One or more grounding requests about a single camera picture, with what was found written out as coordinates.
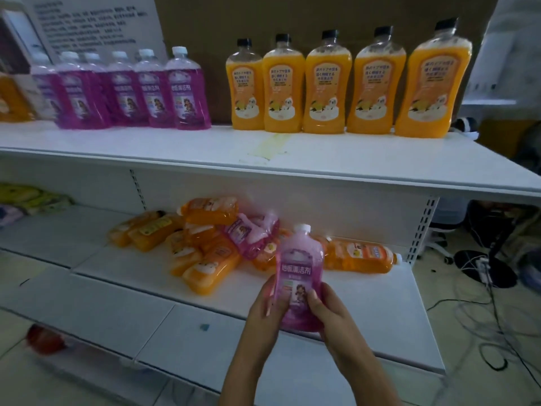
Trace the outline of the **person's left hand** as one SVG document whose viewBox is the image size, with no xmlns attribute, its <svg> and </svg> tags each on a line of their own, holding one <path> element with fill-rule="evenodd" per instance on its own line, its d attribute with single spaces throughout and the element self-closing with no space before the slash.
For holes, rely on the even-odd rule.
<svg viewBox="0 0 541 406">
<path fill-rule="evenodd" d="M 262 286 L 256 300 L 249 310 L 244 333 L 249 346 L 258 354 L 270 352 L 278 338 L 283 317 L 267 316 L 267 297 L 270 289 L 269 279 Z"/>
</svg>

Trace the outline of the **person's right hand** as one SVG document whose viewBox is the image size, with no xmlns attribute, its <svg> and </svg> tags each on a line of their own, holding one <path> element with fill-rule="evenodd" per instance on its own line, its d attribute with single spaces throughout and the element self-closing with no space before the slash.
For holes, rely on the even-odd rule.
<svg viewBox="0 0 541 406">
<path fill-rule="evenodd" d="M 368 347 L 355 321 L 332 287 L 322 282 L 317 295 L 328 308 L 328 320 L 325 321 L 320 336 L 333 359 L 336 360 L 337 352 L 344 348 Z"/>
</svg>

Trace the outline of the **purple floor cleaner bottle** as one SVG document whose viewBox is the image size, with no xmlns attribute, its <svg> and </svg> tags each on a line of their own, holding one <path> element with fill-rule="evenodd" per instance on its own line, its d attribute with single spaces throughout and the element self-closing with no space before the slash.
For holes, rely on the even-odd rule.
<svg viewBox="0 0 541 406">
<path fill-rule="evenodd" d="M 299 332 L 319 332 L 313 329 L 307 294 L 320 290 L 324 251 L 321 243 L 311 237 L 311 226 L 297 224 L 276 251 L 276 280 L 291 290 L 291 302 L 281 327 Z"/>
<path fill-rule="evenodd" d="M 270 243 L 279 226 L 279 217 L 274 212 L 251 217 L 237 213 L 233 223 L 224 226 L 222 232 L 243 258 L 253 260 Z"/>
</svg>

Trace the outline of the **person's left forearm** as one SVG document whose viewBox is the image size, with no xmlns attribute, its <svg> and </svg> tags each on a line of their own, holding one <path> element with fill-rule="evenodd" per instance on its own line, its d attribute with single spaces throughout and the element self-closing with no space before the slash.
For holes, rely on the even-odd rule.
<svg viewBox="0 0 541 406">
<path fill-rule="evenodd" d="M 218 406 L 255 406 L 255 395 L 262 370 L 277 340 L 241 336 L 227 370 Z"/>
</svg>

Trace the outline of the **person's right forearm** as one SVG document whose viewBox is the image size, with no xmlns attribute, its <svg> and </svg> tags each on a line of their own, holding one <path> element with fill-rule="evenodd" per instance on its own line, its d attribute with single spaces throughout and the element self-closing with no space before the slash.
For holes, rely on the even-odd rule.
<svg viewBox="0 0 541 406">
<path fill-rule="evenodd" d="M 339 350 L 335 362 L 353 392 L 356 406 L 402 406 L 393 383 L 368 347 Z"/>
</svg>

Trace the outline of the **pile of orange bottles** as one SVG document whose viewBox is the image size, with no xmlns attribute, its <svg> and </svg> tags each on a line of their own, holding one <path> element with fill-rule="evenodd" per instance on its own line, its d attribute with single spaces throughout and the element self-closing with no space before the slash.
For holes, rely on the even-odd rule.
<svg viewBox="0 0 541 406">
<path fill-rule="evenodd" d="M 278 246 L 293 233 L 282 228 L 280 222 L 270 243 L 255 259 L 246 260 L 222 232 L 224 226 L 233 223 L 237 213 L 242 212 L 236 197 L 198 197 L 181 205 L 175 213 L 145 211 L 120 222 L 108 231 L 107 238 L 119 248 L 132 245 L 141 252 L 167 243 L 172 255 L 171 275 L 182 278 L 194 293 L 206 295 L 242 261 L 251 262 L 262 272 L 276 271 Z M 311 237 L 323 247 L 323 270 L 386 274 L 402 263 L 399 253 L 381 244 L 333 239 L 312 231 Z"/>
</svg>

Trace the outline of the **white chair base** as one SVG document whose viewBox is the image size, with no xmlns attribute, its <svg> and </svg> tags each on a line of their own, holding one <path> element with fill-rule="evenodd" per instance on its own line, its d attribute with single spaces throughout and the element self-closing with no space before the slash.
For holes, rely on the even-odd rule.
<svg viewBox="0 0 541 406">
<path fill-rule="evenodd" d="M 459 224 L 450 225 L 450 224 L 439 224 L 432 222 L 429 225 L 429 230 L 427 231 L 418 258 L 422 258 L 424 252 L 428 249 L 433 250 L 443 256 L 444 263 L 446 265 L 453 265 L 454 259 L 453 254 L 447 251 L 446 247 L 448 246 L 447 235 L 454 232 L 459 228 Z"/>
</svg>

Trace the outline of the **white metal shelf unit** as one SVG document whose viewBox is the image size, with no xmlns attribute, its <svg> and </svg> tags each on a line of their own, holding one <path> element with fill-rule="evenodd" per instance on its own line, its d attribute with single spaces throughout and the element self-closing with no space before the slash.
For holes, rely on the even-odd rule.
<svg viewBox="0 0 541 406">
<path fill-rule="evenodd" d="M 541 177 L 465 136 L 271 134 L 217 126 L 61 130 L 0 125 L 0 180 L 71 195 L 81 206 L 0 232 L 0 250 L 51 263 L 0 287 L 0 308 L 213 394 L 220 391 L 264 275 L 244 264 L 211 295 L 105 232 L 145 209 L 236 196 L 282 224 L 374 241 L 405 254 L 388 275 L 325 273 L 400 396 L 432 406 L 445 366 L 412 268 L 439 196 L 541 205 Z"/>
</svg>

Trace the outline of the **white power strip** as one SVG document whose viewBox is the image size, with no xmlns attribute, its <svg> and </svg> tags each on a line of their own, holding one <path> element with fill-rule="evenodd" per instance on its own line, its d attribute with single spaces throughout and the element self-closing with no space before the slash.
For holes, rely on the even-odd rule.
<svg viewBox="0 0 541 406">
<path fill-rule="evenodd" d="M 488 256 L 481 256 L 477 259 L 476 270 L 479 276 L 479 281 L 486 287 L 492 286 L 492 279 L 490 275 L 490 259 Z"/>
</svg>

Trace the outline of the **black round stand base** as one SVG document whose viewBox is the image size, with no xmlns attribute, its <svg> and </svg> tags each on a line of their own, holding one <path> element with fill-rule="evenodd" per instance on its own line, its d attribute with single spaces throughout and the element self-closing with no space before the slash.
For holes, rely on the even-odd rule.
<svg viewBox="0 0 541 406">
<path fill-rule="evenodd" d="M 468 278 L 483 284 L 479 281 L 479 276 L 476 270 L 476 261 L 481 256 L 488 256 L 488 253 L 474 250 L 462 250 L 456 252 L 453 256 L 455 266 L 466 275 Z M 499 289 L 513 288 L 518 284 L 517 274 L 506 263 L 499 259 L 490 259 L 490 275 L 492 279 L 492 287 Z"/>
</svg>

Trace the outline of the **orange liquid bottle black cap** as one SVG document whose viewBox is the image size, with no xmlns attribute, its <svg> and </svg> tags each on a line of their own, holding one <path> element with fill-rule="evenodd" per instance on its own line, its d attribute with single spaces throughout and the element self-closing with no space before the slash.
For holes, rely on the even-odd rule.
<svg viewBox="0 0 541 406">
<path fill-rule="evenodd" d="M 226 60 L 232 126 L 237 130 L 263 130 L 265 103 L 262 57 L 250 38 L 237 40 L 237 51 Z"/>
<path fill-rule="evenodd" d="M 305 57 L 292 47 L 288 33 L 275 36 L 275 47 L 262 60 L 264 126 L 272 133 L 302 130 Z"/>
<path fill-rule="evenodd" d="M 320 45 L 306 57 L 304 133 L 334 135 L 345 132 L 346 92 L 353 58 L 338 38 L 337 29 L 323 31 Z"/>
<path fill-rule="evenodd" d="M 374 30 L 374 40 L 356 55 L 353 101 L 346 131 L 387 135 L 394 120 L 398 82 L 405 67 L 405 49 L 392 41 L 393 26 Z"/>
<path fill-rule="evenodd" d="M 458 17 L 438 21 L 433 36 L 409 56 L 395 136 L 443 138 L 448 133 L 473 48 L 470 40 L 456 35 L 458 22 Z"/>
</svg>

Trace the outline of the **red object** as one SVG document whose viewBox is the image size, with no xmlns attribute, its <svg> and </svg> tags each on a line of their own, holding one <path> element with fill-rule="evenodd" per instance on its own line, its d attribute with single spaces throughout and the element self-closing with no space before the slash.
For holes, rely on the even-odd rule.
<svg viewBox="0 0 541 406">
<path fill-rule="evenodd" d="M 53 355 L 67 348 L 61 335 L 38 324 L 30 326 L 25 342 L 34 352 L 43 356 Z"/>
</svg>

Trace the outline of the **row of purple bottles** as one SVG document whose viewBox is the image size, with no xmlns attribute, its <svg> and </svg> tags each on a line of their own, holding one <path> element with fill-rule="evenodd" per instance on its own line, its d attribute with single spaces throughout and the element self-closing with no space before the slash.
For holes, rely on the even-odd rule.
<svg viewBox="0 0 541 406">
<path fill-rule="evenodd" d="M 96 53 L 64 51 L 53 65 L 45 53 L 32 54 L 30 74 L 60 129 L 110 127 L 206 130 L 209 115 L 202 67 L 186 47 L 173 47 L 163 65 L 152 49 L 139 50 L 132 63 L 113 51 L 105 65 Z"/>
</svg>

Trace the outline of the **yellow packets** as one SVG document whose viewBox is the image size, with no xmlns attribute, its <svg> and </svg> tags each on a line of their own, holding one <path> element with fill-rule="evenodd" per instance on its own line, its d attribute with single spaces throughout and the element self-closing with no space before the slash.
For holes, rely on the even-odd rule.
<svg viewBox="0 0 541 406">
<path fill-rule="evenodd" d="M 34 216 L 63 211 L 75 202 L 68 195 L 0 182 L 0 204 L 16 207 L 25 215 Z"/>
</svg>

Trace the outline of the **pink packet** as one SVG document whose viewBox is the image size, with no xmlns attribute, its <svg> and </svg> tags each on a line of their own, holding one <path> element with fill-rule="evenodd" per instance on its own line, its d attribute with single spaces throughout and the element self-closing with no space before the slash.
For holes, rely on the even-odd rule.
<svg viewBox="0 0 541 406">
<path fill-rule="evenodd" d="M 25 217 L 25 213 L 10 204 L 0 204 L 0 229 L 14 224 Z"/>
</svg>

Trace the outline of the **brown cardboard backing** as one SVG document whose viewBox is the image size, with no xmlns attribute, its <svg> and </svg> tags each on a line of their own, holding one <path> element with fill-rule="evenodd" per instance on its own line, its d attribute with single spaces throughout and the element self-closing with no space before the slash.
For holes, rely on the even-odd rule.
<svg viewBox="0 0 541 406">
<path fill-rule="evenodd" d="M 393 26 L 391 39 L 407 54 L 434 34 L 437 22 L 458 18 L 456 34 L 470 40 L 470 74 L 498 0 L 154 0 L 168 52 L 184 46 L 205 73 L 214 124 L 231 124 L 227 58 L 237 40 L 250 38 L 264 56 L 278 33 L 292 37 L 304 56 L 321 44 L 323 31 L 339 31 L 338 43 L 355 58 L 372 44 L 374 29 Z"/>
</svg>

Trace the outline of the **white board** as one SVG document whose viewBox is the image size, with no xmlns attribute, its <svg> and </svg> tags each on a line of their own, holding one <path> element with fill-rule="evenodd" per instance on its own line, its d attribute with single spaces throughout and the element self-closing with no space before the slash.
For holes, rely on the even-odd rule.
<svg viewBox="0 0 541 406">
<path fill-rule="evenodd" d="M 541 111 L 541 0 L 498 0 L 462 104 Z"/>
</svg>

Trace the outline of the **white printed paper sign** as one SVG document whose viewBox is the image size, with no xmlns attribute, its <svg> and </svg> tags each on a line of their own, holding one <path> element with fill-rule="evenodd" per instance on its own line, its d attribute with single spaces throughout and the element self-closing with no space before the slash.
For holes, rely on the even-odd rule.
<svg viewBox="0 0 541 406">
<path fill-rule="evenodd" d="M 54 63 L 64 51 L 99 54 L 112 62 L 123 51 L 132 61 L 148 48 L 168 58 L 154 0 L 21 0 Z"/>
</svg>

